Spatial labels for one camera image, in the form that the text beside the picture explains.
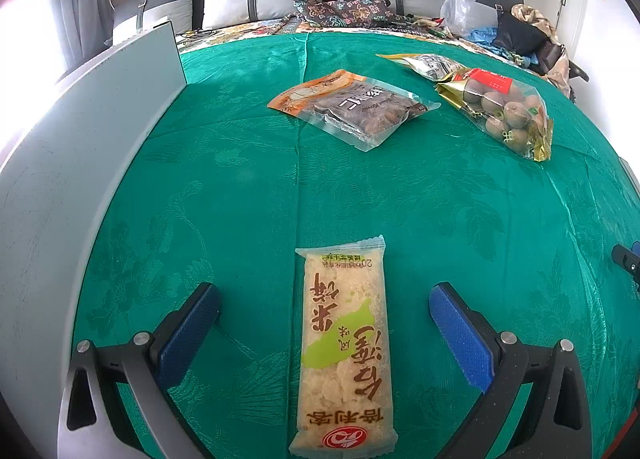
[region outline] blue gripper pad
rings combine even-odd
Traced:
[[[162,390],[180,385],[219,315],[220,292],[210,285],[160,351],[156,383]]]
[[[458,304],[440,285],[431,289],[429,312],[466,381],[486,392],[494,379],[494,359]]]

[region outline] gray curtain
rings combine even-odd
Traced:
[[[66,72],[104,51],[113,33],[110,0],[49,0]]]

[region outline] bright window light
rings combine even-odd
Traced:
[[[13,0],[1,7],[0,155],[47,112],[64,71],[49,0]]]

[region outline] red oval logo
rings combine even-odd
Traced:
[[[329,448],[355,448],[367,439],[367,431],[359,426],[341,426],[329,432],[322,444]]]

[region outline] snack package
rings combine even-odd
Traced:
[[[353,244],[296,249],[305,257],[298,433],[308,459],[390,453],[393,427],[385,275],[380,235]]]
[[[363,152],[380,145],[405,121],[439,106],[424,105],[412,92],[344,69],[291,87],[268,105]]]
[[[407,65],[438,82],[436,90],[440,96],[480,130],[524,158],[534,161],[551,158],[554,122],[535,87],[483,69],[468,69],[435,54],[378,56]]]

